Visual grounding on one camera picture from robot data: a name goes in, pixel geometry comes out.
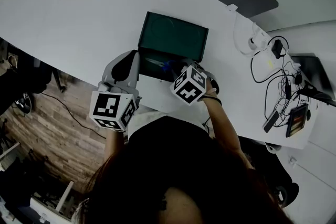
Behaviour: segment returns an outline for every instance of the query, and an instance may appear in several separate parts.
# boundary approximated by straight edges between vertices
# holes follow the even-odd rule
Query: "dark hair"
[[[199,127],[176,128],[174,120],[141,128],[101,166],[80,223],[157,223],[170,187],[196,202],[205,223],[292,223],[256,170]]]

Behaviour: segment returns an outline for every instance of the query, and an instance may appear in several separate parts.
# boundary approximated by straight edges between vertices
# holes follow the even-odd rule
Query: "floor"
[[[8,68],[8,62],[0,65],[0,75]],[[75,118],[84,126],[102,136],[105,130],[89,119],[91,93],[96,88],[88,83],[61,74],[61,82],[67,90],[61,93],[54,78],[44,93],[61,100]],[[46,166],[51,174],[61,176],[66,184],[75,182],[74,190],[83,192],[87,181],[102,164],[105,139],[91,130],[82,128],[57,100],[42,94],[34,94],[34,110],[24,116],[18,108],[9,108],[0,119],[8,120],[9,134],[21,143],[26,153],[48,156]]]

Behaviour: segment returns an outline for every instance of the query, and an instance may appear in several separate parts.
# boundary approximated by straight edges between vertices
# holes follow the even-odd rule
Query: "white table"
[[[253,82],[250,59],[233,43],[236,15],[217,0],[0,0],[0,37],[59,70],[97,85],[112,59],[137,48],[147,11],[209,28],[201,65],[217,77],[219,97],[239,135],[304,148],[318,109],[311,111],[311,120],[291,138],[285,137],[286,126],[273,128],[268,134],[263,131],[266,84]],[[253,34],[252,25],[239,15],[236,40],[242,47]],[[271,71],[262,62],[254,62],[259,79]],[[274,90],[269,90],[270,105],[279,97],[275,84]],[[143,96],[141,104],[165,112],[181,107],[168,86],[168,82],[140,75],[137,89]],[[311,108],[317,103],[312,101]]]

